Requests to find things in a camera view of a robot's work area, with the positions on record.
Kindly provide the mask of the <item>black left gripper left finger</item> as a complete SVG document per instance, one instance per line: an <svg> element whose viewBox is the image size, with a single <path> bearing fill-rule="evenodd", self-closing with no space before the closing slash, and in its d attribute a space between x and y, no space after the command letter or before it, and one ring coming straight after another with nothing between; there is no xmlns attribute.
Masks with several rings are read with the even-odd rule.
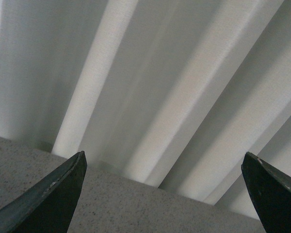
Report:
<svg viewBox="0 0 291 233"><path fill-rule="evenodd" d="M0 233L65 233L74 215L87 169L84 151L0 209Z"/></svg>

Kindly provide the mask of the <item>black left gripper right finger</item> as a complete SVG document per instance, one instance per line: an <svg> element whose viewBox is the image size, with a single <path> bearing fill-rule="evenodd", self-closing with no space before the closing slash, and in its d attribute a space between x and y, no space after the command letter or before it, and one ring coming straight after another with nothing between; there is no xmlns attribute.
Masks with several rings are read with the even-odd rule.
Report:
<svg viewBox="0 0 291 233"><path fill-rule="evenodd" d="M291 177L250 152L241 169L265 231L291 233Z"/></svg>

